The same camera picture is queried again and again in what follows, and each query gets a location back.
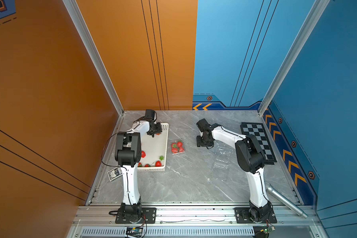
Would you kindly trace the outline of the green circuit board right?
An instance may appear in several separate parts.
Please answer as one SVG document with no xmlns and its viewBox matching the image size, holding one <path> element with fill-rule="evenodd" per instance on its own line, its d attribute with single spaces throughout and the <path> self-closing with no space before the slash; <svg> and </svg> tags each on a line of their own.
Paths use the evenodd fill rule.
<svg viewBox="0 0 357 238">
<path fill-rule="evenodd" d="M 253 227 L 254 238 L 269 238 L 270 233 L 276 231 L 275 226 L 271 227 Z"/>
</svg>

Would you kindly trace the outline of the clear plastic clamshell container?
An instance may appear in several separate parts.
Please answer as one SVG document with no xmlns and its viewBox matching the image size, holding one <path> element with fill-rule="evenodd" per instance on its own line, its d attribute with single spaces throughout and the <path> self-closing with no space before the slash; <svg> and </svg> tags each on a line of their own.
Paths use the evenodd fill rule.
<svg viewBox="0 0 357 238">
<path fill-rule="evenodd" d="M 228 149 L 222 146 L 214 147 L 215 160 L 212 166 L 212 176 L 214 178 L 220 178 L 227 175 L 229 171 L 229 155 Z"/>
<path fill-rule="evenodd" d="M 183 140 L 174 140 L 169 143 L 172 154 L 180 154 L 185 152 L 185 146 Z"/>
</svg>

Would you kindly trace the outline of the green circuit board left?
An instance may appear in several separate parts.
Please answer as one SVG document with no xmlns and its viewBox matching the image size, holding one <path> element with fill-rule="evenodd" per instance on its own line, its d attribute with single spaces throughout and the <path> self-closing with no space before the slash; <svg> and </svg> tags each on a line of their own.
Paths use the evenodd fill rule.
<svg viewBox="0 0 357 238">
<path fill-rule="evenodd" d="M 126 238 L 141 238 L 144 235 L 144 229 L 142 227 L 126 227 Z"/>
</svg>

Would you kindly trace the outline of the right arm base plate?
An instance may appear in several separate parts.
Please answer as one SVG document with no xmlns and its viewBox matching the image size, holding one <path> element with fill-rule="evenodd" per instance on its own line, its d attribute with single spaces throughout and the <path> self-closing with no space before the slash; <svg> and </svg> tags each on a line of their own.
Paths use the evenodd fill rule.
<svg viewBox="0 0 357 238">
<path fill-rule="evenodd" d="M 276 215 L 272 208 L 269 209 L 256 209 L 247 207 L 234 208 L 235 217 L 238 224 L 276 224 Z"/>
</svg>

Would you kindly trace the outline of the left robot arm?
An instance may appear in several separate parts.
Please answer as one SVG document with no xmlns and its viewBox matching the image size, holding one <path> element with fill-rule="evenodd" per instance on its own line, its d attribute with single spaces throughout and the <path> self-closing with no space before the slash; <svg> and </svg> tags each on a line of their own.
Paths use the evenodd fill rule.
<svg viewBox="0 0 357 238">
<path fill-rule="evenodd" d="M 147 109 L 127 131 L 116 134 L 115 161 L 123 176 L 124 196 L 118 214 L 122 219 L 138 223 L 142 219 L 142 205 L 137 185 L 137 168 L 142 157 L 141 137 L 154 137 L 161 133 L 161 124 L 156 122 L 154 110 Z"/>
</svg>

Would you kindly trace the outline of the green circuit board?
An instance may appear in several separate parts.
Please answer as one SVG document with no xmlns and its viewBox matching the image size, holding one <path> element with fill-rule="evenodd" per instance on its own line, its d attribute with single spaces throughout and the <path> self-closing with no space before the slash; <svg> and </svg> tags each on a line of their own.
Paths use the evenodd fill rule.
<svg viewBox="0 0 357 238">
<path fill-rule="evenodd" d="M 144 229 L 142 227 L 126 227 L 126 238 L 141 238 L 144 235 Z"/>
<path fill-rule="evenodd" d="M 275 226 L 271 227 L 253 227 L 254 238 L 269 238 L 270 233 L 276 231 Z"/>
</svg>

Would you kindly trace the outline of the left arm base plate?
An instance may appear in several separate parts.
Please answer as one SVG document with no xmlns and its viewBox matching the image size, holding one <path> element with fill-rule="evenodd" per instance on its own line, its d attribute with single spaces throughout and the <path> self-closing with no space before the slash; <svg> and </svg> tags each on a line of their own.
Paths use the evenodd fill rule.
<svg viewBox="0 0 357 238">
<path fill-rule="evenodd" d="M 121 207 L 117 211 L 116 224 L 155 224 L 156 222 L 155 207 L 142 207 L 133 209 L 130 206 Z"/>
</svg>

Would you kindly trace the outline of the silver microphone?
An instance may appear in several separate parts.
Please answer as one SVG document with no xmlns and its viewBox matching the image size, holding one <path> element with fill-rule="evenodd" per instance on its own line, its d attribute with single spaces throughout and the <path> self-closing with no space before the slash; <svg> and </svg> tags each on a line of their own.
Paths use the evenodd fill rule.
<svg viewBox="0 0 357 238">
<path fill-rule="evenodd" d="M 269 183 L 266 184 L 266 191 L 274 198 L 279 200 L 281 203 L 283 203 L 288 209 L 293 211 L 298 216 L 304 219 L 308 217 L 308 215 L 302 209 L 300 209 L 298 206 L 296 206 L 294 203 L 288 200 L 284 195 L 282 195 L 279 191 L 277 191 L 271 184 Z"/>
</svg>

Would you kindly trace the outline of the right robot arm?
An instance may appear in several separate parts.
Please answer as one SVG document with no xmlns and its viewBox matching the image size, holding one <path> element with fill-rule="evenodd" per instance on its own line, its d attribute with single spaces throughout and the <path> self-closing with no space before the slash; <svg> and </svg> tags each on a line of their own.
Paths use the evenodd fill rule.
<svg viewBox="0 0 357 238">
<path fill-rule="evenodd" d="M 250 189 L 250 208 L 237 212 L 240 218 L 245 216 L 248 222 L 277 223 L 273 205 L 268 199 L 264 183 L 264 153 L 254 135 L 243 135 L 225 129 L 220 124 L 209 124 L 206 119 L 196 123 L 200 135 L 196 137 L 198 147 L 208 149 L 214 141 L 221 141 L 236 151 L 239 167 L 246 173 Z"/>
</svg>

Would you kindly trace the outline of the black white chessboard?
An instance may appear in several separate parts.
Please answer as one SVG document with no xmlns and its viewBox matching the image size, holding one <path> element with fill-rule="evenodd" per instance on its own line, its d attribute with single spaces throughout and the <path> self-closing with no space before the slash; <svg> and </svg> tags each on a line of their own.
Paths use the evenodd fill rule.
<svg viewBox="0 0 357 238">
<path fill-rule="evenodd" d="M 266 165 L 274 165 L 277 162 L 277 159 L 276 159 L 274 152 L 272 150 L 272 146 L 268 139 L 268 136 L 267 136 L 267 133 L 266 133 L 263 123 L 242 122 L 240 127 L 241 127 L 242 134 L 254 135 L 257 138 L 257 140 L 263 150 L 263 153 L 265 155 L 264 163 Z"/>
</svg>

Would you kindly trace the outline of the white perforated plastic basket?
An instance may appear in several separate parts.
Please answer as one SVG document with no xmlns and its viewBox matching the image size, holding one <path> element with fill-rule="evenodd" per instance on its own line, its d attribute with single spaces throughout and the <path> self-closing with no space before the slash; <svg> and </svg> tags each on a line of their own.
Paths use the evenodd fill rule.
<svg viewBox="0 0 357 238">
<path fill-rule="evenodd" d="M 163 172 L 165 171 L 167 161 L 167 145 L 169 124 L 161 123 L 162 133 L 154 137 L 143 135 L 141 137 L 141 149 L 146 153 L 144 158 L 141 158 L 142 167 L 138 167 L 138 172 Z M 161 167 L 156 167 L 155 163 L 160 161 Z"/>
</svg>

